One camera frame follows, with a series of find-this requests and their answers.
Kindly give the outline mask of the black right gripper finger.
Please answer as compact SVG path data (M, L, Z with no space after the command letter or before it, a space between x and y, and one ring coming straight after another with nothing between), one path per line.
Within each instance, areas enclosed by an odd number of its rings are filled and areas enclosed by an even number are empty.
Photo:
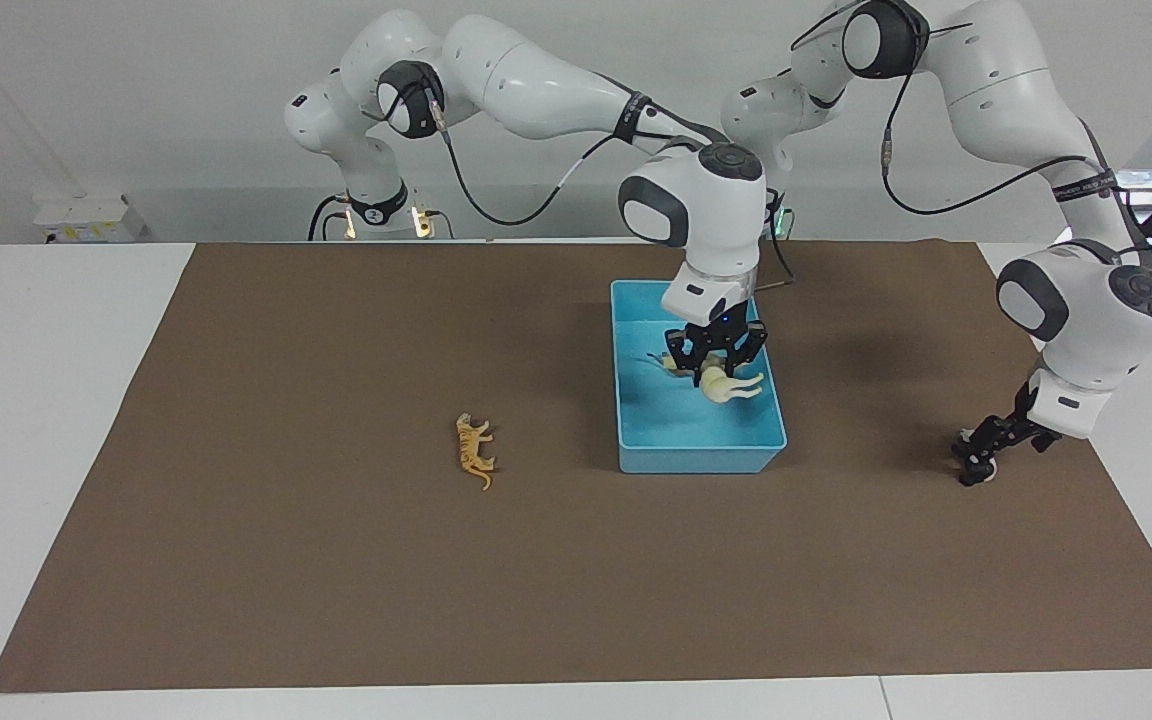
M749 324L744 340L726 351L726 376L735 377L740 366L755 361L767 338L768 331L764 324Z
M689 373L692 386L699 387L705 361L708 359L708 329L681 328L666 332L666 348L676 372Z

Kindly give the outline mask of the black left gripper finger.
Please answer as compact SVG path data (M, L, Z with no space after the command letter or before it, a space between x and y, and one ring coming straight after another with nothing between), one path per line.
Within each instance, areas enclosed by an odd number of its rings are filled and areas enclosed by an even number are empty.
M958 446L957 460L961 465L957 473L960 486L979 486L979 484L991 482L996 477L996 456L991 450L984 450L983 454L970 454L967 446Z
M1005 437L1005 427L1001 425L979 425L977 429L960 429L954 441L954 456L957 458L957 447L967 446L970 454L983 454L991 450L996 455L1000 450L1000 439Z

